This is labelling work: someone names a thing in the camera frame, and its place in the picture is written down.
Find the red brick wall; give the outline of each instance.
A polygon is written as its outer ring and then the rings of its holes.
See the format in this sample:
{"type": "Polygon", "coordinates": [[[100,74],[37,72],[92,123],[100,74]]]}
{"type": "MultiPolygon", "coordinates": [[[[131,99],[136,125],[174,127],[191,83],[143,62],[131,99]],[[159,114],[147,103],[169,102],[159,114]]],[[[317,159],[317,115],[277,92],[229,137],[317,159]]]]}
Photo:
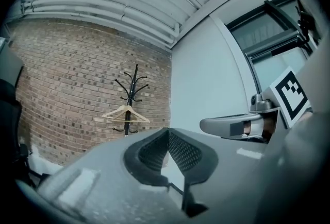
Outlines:
{"type": "Polygon", "coordinates": [[[12,49],[24,61],[17,98],[23,105],[20,135],[39,148],[47,160],[66,164],[102,142],[123,137],[123,128],[101,116],[125,105],[127,88],[139,64],[148,76],[138,88],[133,108],[150,124],[133,124],[139,131],[169,125],[171,57],[124,33],[70,20],[22,20],[10,25],[12,49]]]}

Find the wooden hanger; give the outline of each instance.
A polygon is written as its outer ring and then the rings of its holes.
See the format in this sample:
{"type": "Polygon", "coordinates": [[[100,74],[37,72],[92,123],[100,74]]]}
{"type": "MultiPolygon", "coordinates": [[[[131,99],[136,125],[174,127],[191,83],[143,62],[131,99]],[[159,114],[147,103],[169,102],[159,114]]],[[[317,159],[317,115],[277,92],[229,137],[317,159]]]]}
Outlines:
{"type": "Polygon", "coordinates": [[[115,114],[115,113],[117,113],[117,112],[119,112],[119,111],[122,111],[125,107],[126,107],[125,105],[122,105],[122,106],[120,106],[118,109],[116,109],[115,111],[111,111],[111,112],[108,112],[108,113],[106,113],[106,114],[103,114],[103,115],[102,115],[102,118],[109,118],[109,117],[108,117],[109,115],[113,115],[113,114],[115,114]]]}
{"type": "Polygon", "coordinates": [[[104,114],[102,116],[103,118],[110,118],[112,119],[113,122],[131,122],[131,123],[150,123],[150,120],[148,120],[146,117],[142,116],[141,114],[137,113],[131,106],[120,106],[117,110],[109,112],[107,114],[104,114]],[[135,115],[137,120],[124,120],[124,119],[118,119],[121,115],[129,111],[131,114],[135,115]],[[108,117],[109,115],[115,114],[117,112],[120,112],[117,116],[115,117],[108,117]]]}

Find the coat rack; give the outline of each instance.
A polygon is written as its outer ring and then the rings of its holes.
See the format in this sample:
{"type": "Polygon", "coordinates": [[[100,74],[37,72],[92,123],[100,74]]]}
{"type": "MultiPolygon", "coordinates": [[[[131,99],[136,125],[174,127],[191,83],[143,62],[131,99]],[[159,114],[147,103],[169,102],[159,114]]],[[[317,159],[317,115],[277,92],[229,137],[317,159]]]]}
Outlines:
{"type": "MultiPolygon", "coordinates": [[[[135,102],[141,102],[142,101],[142,99],[140,99],[140,100],[135,100],[135,95],[139,92],[139,91],[141,91],[141,90],[143,90],[144,88],[146,88],[146,87],[148,87],[149,86],[149,84],[147,84],[147,85],[145,85],[145,86],[143,86],[142,88],[140,88],[140,89],[138,89],[137,91],[136,91],[136,84],[137,84],[137,82],[140,80],[140,79],[143,79],[143,78],[147,78],[147,77],[140,77],[140,78],[138,78],[137,79],[137,73],[138,73],[138,64],[136,64],[136,68],[135,68],[135,73],[134,73],[134,76],[132,77],[129,73],[127,73],[127,72],[124,72],[124,74],[125,75],[127,75],[127,76],[129,76],[130,77],[130,79],[131,79],[131,85],[130,85],[130,89],[129,89],[129,92],[127,91],[127,89],[117,80],[117,79],[115,79],[115,82],[117,82],[124,90],[125,90],[125,92],[127,93],[127,98],[123,98],[123,97],[120,97],[121,99],[123,99],[123,100],[126,100],[127,101],[127,105],[128,106],[132,106],[132,104],[133,104],[133,101],[135,101],[135,102]]],[[[118,129],[116,129],[116,128],[113,128],[113,130],[115,130],[115,131],[118,131],[118,132],[123,132],[123,131],[125,131],[125,137],[126,136],[128,136],[128,133],[130,132],[130,133],[137,133],[138,131],[130,131],[130,129],[129,129],[129,125],[130,125],[130,116],[131,116],[131,112],[130,111],[126,111],[126,114],[125,114],[125,120],[127,121],[127,122],[125,122],[125,125],[124,125],[124,129],[123,130],[118,130],[118,129]]]]}

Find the white wall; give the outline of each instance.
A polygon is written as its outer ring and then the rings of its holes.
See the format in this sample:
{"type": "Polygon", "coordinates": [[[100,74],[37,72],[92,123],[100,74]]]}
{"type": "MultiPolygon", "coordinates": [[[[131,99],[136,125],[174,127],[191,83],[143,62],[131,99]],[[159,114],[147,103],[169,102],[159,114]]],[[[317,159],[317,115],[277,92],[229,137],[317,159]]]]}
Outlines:
{"type": "Polygon", "coordinates": [[[171,127],[203,133],[202,119],[247,111],[233,53],[208,17],[173,48],[171,127]]]}
{"type": "Polygon", "coordinates": [[[50,161],[46,160],[45,158],[42,158],[39,155],[38,148],[35,145],[32,145],[32,154],[29,155],[29,165],[31,170],[34,172],[42,175],[42,174],[49,174],[53,175],[58,170],[62,169],[63,166],[51,163],[50,161]]]}

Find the black chair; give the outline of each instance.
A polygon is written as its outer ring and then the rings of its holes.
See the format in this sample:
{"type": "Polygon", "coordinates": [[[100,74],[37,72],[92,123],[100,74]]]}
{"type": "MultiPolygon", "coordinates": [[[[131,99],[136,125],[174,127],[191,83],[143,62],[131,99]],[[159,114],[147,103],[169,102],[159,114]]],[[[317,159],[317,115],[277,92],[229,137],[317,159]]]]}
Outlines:
{"type": "Polygon", "coordinates": [[[13,176],[35,187],[29,177],[28,148],[19,144],[18,126],[22,105],[16,100],[15,87],[0,79],[0,132],[6,146],[13,176]]]}

